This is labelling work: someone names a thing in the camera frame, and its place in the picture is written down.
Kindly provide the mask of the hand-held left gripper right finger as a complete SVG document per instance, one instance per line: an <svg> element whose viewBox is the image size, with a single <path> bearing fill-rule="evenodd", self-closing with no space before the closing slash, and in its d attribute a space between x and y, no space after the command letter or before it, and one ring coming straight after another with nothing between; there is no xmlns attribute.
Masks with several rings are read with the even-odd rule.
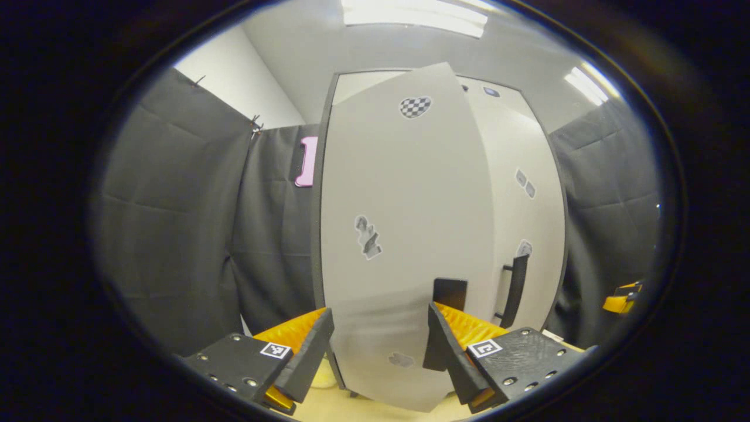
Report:
<svg viewBox="0 0 750 422"><path fill-rule="evenodd" d="M429 304L429 369L447 372L472 414L530 395L595 350L533 328L514 331L439 302Z"/></svg>

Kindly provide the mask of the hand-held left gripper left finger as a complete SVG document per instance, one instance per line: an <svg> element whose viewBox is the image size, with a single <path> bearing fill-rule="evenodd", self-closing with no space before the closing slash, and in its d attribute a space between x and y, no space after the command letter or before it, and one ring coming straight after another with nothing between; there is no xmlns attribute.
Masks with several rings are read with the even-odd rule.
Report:
<svg viewBox="0 0 750 422"><path fill-rule="evenodd" d="M246 336L230 333L185 358L204 380L240 400L293 415L308 395L334 333L332 309Z"/></svg>

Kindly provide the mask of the white cabinet door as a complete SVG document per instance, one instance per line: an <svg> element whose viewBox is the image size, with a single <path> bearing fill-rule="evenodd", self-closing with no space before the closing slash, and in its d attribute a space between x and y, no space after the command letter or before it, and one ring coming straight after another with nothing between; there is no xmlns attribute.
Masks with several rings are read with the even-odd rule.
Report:
<svg viewBox="0 0 750 422"><path fill-rule="evenodd" d="M465 312L500 323L510 298L511 266L527 256L527 272L508 329L542 331L559 291L565 257L565 204L547 137L515 91L491 96L483 86L467 99L476 118L490 176L489 267L468 281Z"/></svg>
<svg viewBox="0 0 750 422"><path fill-rule="evenodd" d="M441 63L333 96L322 142L322 293L343 384L432 411L452 390L423 367L434 280L468 285L489 267L489 166L467 93Z"/></svg>

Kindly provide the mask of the white cabinet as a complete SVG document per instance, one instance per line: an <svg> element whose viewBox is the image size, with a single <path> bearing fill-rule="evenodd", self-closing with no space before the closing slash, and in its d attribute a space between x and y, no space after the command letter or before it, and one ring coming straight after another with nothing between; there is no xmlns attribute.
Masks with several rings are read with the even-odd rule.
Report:
<svg viewBox="0 0 750 422"><path fill-rule="evenodd" d="M326 105L325 105L324 111L322 113L321 133L319 134L318 144L317 144L317 156L316 156L316 161L315 161L315 176L314 176L314 187L313 187L314 190L315 190L315 192L313 194L313 206L312 206L312 212L313 212L312 248L313 248L313 253L314 253L313 269L315 270L315 275L314 275L313 279L314 279L314 286L315 286L315 293L316 293L316 303L318 305L324 305L324 307L327 307L327 305L324 302L324 296L323 296L323 293L322 293L322 280L321 280L321 274L322 274L322 271L321 271L321 243L319 242L320 241L319 234L321 233L321 228L319 227L319 222L321 222L321 182L319 181L319 177L321 176L321 173L322 173L322 157L323 157L323 150L324 150L322 139L324 139L324 137L326 136L326 125L327 125L328 120L329 120L330 102L332 101L332 98L334 96L334 85L336 83L337 77L338 77L338 74L336 74L334 76L334 80L332 81L332 85L330 85L329 98L326 101ZM463 87L463 90L466 91L466 93L468 93L468 88L466 86L463 86L463 85L461 85L461 86ZM498 96L498 94L495 91L490 91L490 94L492 94L493 96ZM564 267L563 267L563 270L562 270L562 275L561 275L560 283L562 281L563 273L564 273L564 270L565 270L565 259L566 259L566 253L567 253L567 246L566 246L566 219L568 217L567 204L566 204L566 200L565 200L565 195L564 195L564 190L563 190L562 183L561 183L561 187L562 187L562 198L563 198L564 204L565 204L566 216L565 216L565 257L564 257ZM333 355L332 356L332 365L339 372L338 364L335 361L334 353L333 352L332 352L332 355ZM341 381L341 383L343 385L343 388L345 388L345 385L343 384L343 379L341 377L341 374L340 374L340 381Z"/></svg>

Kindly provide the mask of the black backdrop cloth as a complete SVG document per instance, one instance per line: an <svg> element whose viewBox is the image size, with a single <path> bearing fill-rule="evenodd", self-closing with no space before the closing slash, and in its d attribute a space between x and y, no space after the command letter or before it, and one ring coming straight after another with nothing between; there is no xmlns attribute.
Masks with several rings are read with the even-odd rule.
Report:
<svg viewBox="0 0 750 422"><path fill-rule="evenodd" d="M97 189L92 232L107 280L173 353L260 333L316 309L314 186L298 186L319 124L255 132L184 74L159 77L131 110ZM523 293L516 325L583 346L616 321L611 289L649 277L663 182L645 126L620 101L544 137L565 209L565 246Z"/></svg>

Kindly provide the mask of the small ceiling light panel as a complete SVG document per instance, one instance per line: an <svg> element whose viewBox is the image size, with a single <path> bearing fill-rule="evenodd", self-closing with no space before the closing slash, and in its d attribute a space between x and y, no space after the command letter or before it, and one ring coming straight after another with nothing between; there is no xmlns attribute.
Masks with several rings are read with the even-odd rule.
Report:
<svg viewBox="0 0 750 422"><path fill-rule="evenodd" d="M564 80L597 107L621 98L616 86L589 62L573 67Z"/></svg>

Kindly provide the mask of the large ceiling light panel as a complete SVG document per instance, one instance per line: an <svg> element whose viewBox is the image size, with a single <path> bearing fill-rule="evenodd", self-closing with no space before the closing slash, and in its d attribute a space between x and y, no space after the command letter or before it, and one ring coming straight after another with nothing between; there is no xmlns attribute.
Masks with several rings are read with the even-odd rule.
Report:
<svg viewBox="0 0 750 422"><path fill-rule="evenodd" d="M442 0L340 0L345 26L396 25L439 29L479 39L488 16Z"/></svg>

